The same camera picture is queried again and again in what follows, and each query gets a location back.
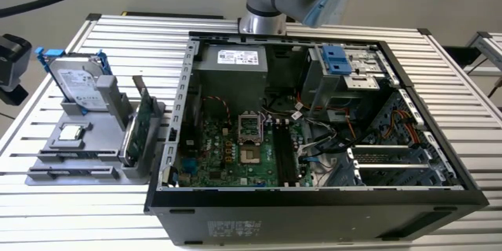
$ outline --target green circuit board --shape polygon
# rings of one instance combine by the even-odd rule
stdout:
[[[271,125],[263,126],[263,141],[259,145],[259,163],[242,163],[241,154],[247,145],[238,143],[238,120],[234,127],[223,134],[226,121],[206,119],[201,139],[201,153],[197,159],[197,172],[180,179],[182,186],[191,187],[275,187],[278,186],[277,162],[274,154]],[[302,135],[299,124],[291,124],[294,140]],[[301,186],[311,186],[311,174],[306,167],[306,176],[299,179]]]

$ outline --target open computer tower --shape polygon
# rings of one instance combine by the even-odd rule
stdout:
[[[488,205],[382,41],[190,33],[166,139],[176,245],[411,240]]]

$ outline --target gray 3d printed holder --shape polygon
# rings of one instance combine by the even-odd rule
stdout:
[[[150,180],[164,103],[142,84],[134,111],[118,79],[102,75],[96,88],[107,111],[62,102],[63,116],[27,172],[27,185],[138,185]]]

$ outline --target blue plastic latch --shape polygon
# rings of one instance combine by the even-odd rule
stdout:
[[[60,57],[62,55],[64,55],[64,49],[50,49],[44,55],[47,57]]]
[[[96,56],[102,60],[102,68],[103,68],[104,75],[112,75],[110,64],[108,64],[108,57],[104,54],[103,49],[99,50],[99,52],[96,53]]]
[[[350,75],[353,72],[346,52],[341,46],[322,46],[322,58],[329,65],[331,75]]]

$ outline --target metal slotted surface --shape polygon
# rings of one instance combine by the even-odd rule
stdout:
[[[189,31],[235,32],[237,22],[206,19],[103,16],[87,21],[67,51],[110,56],[120,91],[139,94],[131,80],[143,74],[150,92],[172,106]],[[226,250],[502,250],[502,128],[469,78],[415,29],[289,26],[293,36],[385,40],[402,63],[431,114],[442,126],[490,206],[414,242],[347,245],[233,246]],[[28,248],[168,249],[175,248],[156,217],[143,215],[147,186],[26,186],[23,173],[46,143],[62,115],[62,93],[47,78],[0,140],[2,250]],[[166,136],[168,111],[160,135]]]

